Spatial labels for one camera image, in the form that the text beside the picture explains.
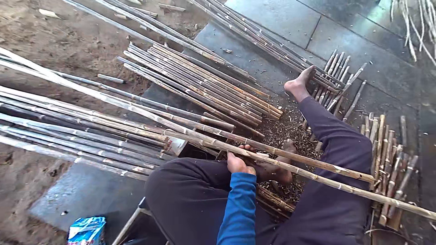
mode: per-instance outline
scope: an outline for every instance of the bare foot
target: bare foot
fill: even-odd
[[[287,81],[285,83],[285,91],[291,92],[295,99],[298,102],[301,102],[306,97],[310,96],[309,92],[306,89],[306,83],[312,79],[313,75],[315,75],[316,69],[315,65],[306,68],[298,78],[294,80]]]

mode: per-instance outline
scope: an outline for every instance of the person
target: person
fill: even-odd
[[[370,140],[310,96],[306,83],[314,73],[315,66],[311,66],[284,87],[323,142],[321,161],[369,174]],[[253,150],[249,145],[240,147]],[[283,148],[295,151],[291,140]],[[286,185],[292,174],[266,163],[246,166],[231,152],[227,156],[227,161],[179,158],[150,175],[147,203],[171,245],[363,243],[369,199],[310,180],[291,217],[275,224],[255,201],[256,181],[276,180]],[[294,164],[284,157],[277,160]],[[316,169],[315,174],[369,189],[367,182],[327,170]]]

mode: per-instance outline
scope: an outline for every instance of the short bamboo stick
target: short bamboo stick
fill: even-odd
[[[105,164],[95,162],[93,160],[86,159],[84,157],[77,157],[77,156],[72,155],[72,154],[63,153],[60,151],[56,151],[53,149],[49,149],[49,148],[42,147],[42,146],[35,145],[35,144],[30,144],[30,143],[19,141],[19,140],[14,140],[14,139],[9,138],[9,137],[0,136],[0,141],[3,144],[7,144],[10,146],[21,148],[21,149],[24,149],[27,151],[34,151],[34,152],[37,152],[39,154],[47,155],[47,156],[54,157],[54,158],[63,159],[63,160],[73,162],[73,163],[87,164],[87,165],[96,167],[96,168],[101,169],[101,170],[113,172],[113,173],[119,174],[121,176],[126,176],[126,177],[130,177],[133,179],[146,181],[148,178],[148,176],[143,175],[143,174],[137,174],[137,173],[133,173],[133,172],[130,172],[127,170],[122,170],[122,169],[119,169],[116,167],[108,166]]]

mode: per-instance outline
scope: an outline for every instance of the foot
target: foot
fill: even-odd
[[[310,96],[306,89],[306,83],[312,79],[315,73],[315,65],[310,66],[302,71],[298,78],[287,81],[285,83],[285,91],[292,93],[297,102],[301,102],[303,99]]]
[[[291,139],[287,139],[283,142],[282,149],[291,153],[296,153],[294,142]],[[276,160],[290,163],[290,159],[285,157],[278,157]],[[289,185],[292,182],[292,172],[279,166],[258,162],[255,169],[258,173],[257,176],[259,177],[260,182],[275,180],[281,185]]]

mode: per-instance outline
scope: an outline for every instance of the dark purple pants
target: dark purple pants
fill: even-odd
[[[323,142],[321,160],[369,174],[371,142],[338,120],[312,97],[299,109]],[[368,183],[317,169],[316,174],[364,190]],[[171,245],[216,243],[227,196],[230,172],[226,161],[180,158],[154,171],[146,186],[153,216]],[[361,244],[370,201],[309,181],[291,218],[274,224],[256,208],[256,244]]]

